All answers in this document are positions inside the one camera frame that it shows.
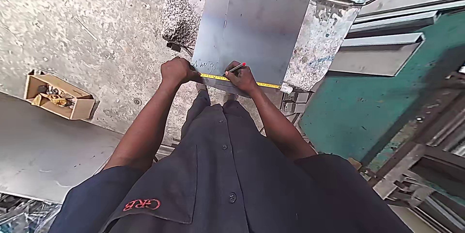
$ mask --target shoe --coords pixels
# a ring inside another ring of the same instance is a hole
[[[196,83],[195,88],[197,89],[197,93],[201,92],[201,90],[206,90],[208,92],[206,85],[202,83]]]
[[[234,93],[226,93],[225,94],[225,101],[228,100],[237,100],[239,98],[239,95],[234,94]]]

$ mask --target shirt pocket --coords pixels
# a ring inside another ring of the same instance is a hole
[[[197,146],[179,143],[134,184],[101,232],[129,214],[148,214],[190,224],[197,192]]]

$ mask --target person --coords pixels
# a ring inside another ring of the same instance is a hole
[[[181,141],[154,163],[189,62],[161,65],[162,82],[103,170],[67,194],[50,233],[410,232],[345,159],[317,154],[255,82],[226,77],[257,106],[266,137],[236,100],[210,106],[205,86]]]

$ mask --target yellow measuring tape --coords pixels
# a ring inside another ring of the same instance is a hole
[[[210,78],[210,79],[216,79],[216,80],[222,80],[222,81],[227,81],[227,82],[229,82],[229,80],[228,80],[226,77],[223,77],[223,76],[201,74],[201,77]],[[274,85],[274,84],[263,83],[263,82],[257,82],[257,84],[258,84],[259,86],[263,86],[263,87],[270,87],[270,88],[275,88],[275,89],[281,89],[281,85]]]

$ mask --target hand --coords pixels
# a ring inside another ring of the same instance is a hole
[[[244,66],[240,69],[235,70],[233,73],[230,73],[228,70],[236,67],[240,63],[233,60],[227,67],[225,71],[226,78],[230,80],[237,88],[245,91],[249,95],[259,90],[257,82],[253,78],[252,72],[248,66]]]
[[[184,58],[179,56],[163,63],[160,67],[162,82],[179,86],[188,81],[200,81],[200,73]]]

